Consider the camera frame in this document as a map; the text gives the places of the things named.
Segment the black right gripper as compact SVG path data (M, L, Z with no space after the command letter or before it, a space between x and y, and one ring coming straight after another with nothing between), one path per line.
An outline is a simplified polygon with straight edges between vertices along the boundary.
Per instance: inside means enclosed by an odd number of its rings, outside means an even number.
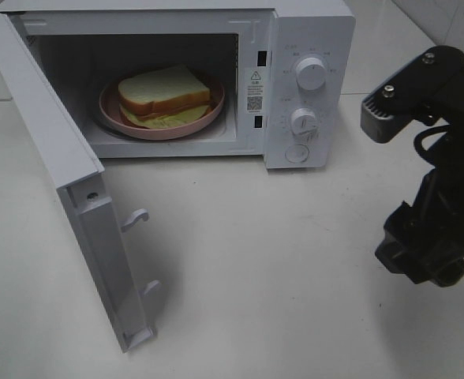
M450 287L464 276L464 67L416 119L429 128L414 148L433 169L413 206L403 202L389 215L375 256L415 284Z

